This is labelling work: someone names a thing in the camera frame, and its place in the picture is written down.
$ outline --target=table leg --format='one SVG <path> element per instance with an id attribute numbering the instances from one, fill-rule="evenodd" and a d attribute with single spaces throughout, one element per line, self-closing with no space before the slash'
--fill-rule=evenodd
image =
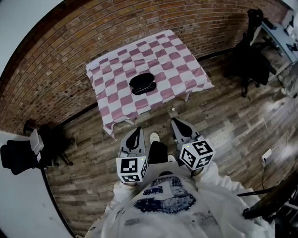
<path id="1" fill-rule="evenodd" d="M 287 61 L 284 63 L 283 66 L 281 66 L 277 71 L 276 71 L 276 75 L 271 75 L 269 78 L 268 78 L 268 82 L 272 81 L 275 77 L 277 77 L 287 66 L 290 65 L 290 62 Z"/>
<path id="2" fill-rule="evenodd" d="M 129 124 L 131 124 L 131 125 L 134 125 L 135 123 L 132 121 L 132 120 L 130 120 L 130 119 L 126 119 L 125 120 L 127 123 L 129 123 Z"/>
<path id="3" fill-rule="evenodd" d="M 256 40 L 256 38 L 257 38 L 257 35 L 259 35 L 261 29 L 262 29 L 262 26 L 259 26 L 259 27 L 256 29 L 255 33 L 253 34 L 253 39 L 252 39 L 252 41 L 250 42 L 250 45 L 252 45 L 252 44 L 255 42 L 255 40 Z"/>
<path id="4" fill-rule="evenodd" d="M 189 96 L 190 96 L 190 93 L 187 93 L 187 94 L 185 95 L 185 99 L 184 99 L 185 102 L 187 102 Z"/>

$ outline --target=white power outlet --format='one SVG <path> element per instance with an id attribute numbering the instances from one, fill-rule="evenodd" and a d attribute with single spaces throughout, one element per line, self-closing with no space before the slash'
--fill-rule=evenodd
<path id="1" fill-rule="evenodd" d="M 262 161 L 267 160 L 268 157 L 271 155 L 272 155 L 272 150 L 271 149 L 267 150 L 266 153 L 262 155 Z"/>

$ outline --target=white cube with markers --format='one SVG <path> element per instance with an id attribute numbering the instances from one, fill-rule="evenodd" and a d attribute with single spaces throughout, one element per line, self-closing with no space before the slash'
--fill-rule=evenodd
<path id="1" fill-rule="evenodd" d="M 142 182 L 148 162 L 146 156 L 116 158 L 117 173 L 123 183 Z"/>
<path id="2" fill-rule="evenodd" d="M 179 159 L 191 170 L 197 170 L 210 164 L 215 149 L 208 139 L 184 144 Z"/>

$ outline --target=checkered tablecloth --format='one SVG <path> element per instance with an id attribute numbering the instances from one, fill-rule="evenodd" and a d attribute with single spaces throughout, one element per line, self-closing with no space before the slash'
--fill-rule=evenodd
<path id="1" fill-rule="evenodd" d="M 117 122 L 135 118 L 180 94 L 213 87 L 195 57 L 171 30 L 109 52 L 86 69 L 103 128 L 111 136 Z M 132 94 L 129 82 L 141 73 L 152 73 L 157 87 L 137 96 Z"/>

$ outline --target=white hoodie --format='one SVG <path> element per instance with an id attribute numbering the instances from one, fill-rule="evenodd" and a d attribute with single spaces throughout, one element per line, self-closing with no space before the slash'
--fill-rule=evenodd
<path id="1" fill-rule="evenodd" d="M 163 166 L 173 174 L 158 177 Z M 163 166 L 149 166 L 156 179 L 136 196 L 140 185 L 116 183 L 115 196 L 105 215 L 91 226 L 85 238 L 274 237 L 274 224 L 262 218 L 245 220 L 242 216 L 244 209 L 259 201 L 258 196 L 238 197 L 236 194 L 252 189 L 244 189 L 228 176 L 220 177 L 214 162 L 193 178 L 186 176 L 189 171 L 178 168 L 175 162 Z"/>

